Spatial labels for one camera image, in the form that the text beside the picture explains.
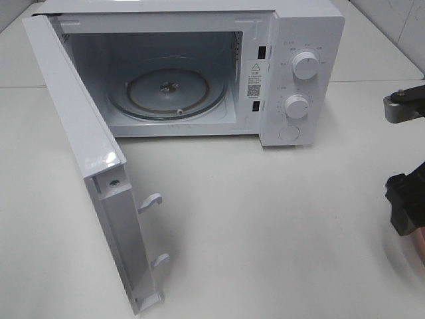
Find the control knob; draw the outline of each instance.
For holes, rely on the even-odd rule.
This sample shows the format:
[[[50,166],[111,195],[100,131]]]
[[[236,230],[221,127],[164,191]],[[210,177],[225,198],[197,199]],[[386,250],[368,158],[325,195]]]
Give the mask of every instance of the control knob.
[[[285,111],[288,118],[302,118],[308,113],[309,102],[301,94],[290,96],[285,101]]]
[[[300,80],[308,80],[319,71],[319,58],[311,51],[297,53],[292,59],[292,71]]]

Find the qr code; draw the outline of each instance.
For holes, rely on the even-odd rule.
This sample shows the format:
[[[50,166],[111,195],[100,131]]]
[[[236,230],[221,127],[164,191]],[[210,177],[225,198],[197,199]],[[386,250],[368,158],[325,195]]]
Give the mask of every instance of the qr code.
[[[261,85],[248,85],[247,96],[260,96]]]

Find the turntable plate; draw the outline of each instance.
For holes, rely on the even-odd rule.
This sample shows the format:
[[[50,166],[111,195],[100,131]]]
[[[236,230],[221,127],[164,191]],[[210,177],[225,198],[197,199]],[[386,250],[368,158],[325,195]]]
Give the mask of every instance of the turntable plate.
[[[224,97],[220,68],[191,58],[155,58],[108,75],[112,104],[146,120],[178,120],[201,114]]]

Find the warning label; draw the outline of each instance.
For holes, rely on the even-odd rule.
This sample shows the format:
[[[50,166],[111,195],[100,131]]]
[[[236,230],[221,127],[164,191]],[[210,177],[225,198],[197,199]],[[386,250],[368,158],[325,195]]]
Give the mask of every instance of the warning label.
[[[246,65],[246,97],[261,98],[262,83],[267,64],[264,60],[251,60]]]
[[[258,63],[254,64],[254,66],[251,68],[251,71],[259,71],[259,70],[261,70],[261,69],[260,69],[260,66],[258,65]]]

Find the microwave top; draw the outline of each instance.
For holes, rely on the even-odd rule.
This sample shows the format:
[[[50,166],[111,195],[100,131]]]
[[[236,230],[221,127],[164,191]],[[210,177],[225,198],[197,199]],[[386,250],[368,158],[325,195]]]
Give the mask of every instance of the microwave top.
[[[279,17],[334,17],[330,0],[46,0],[34,15],[275,11]]]

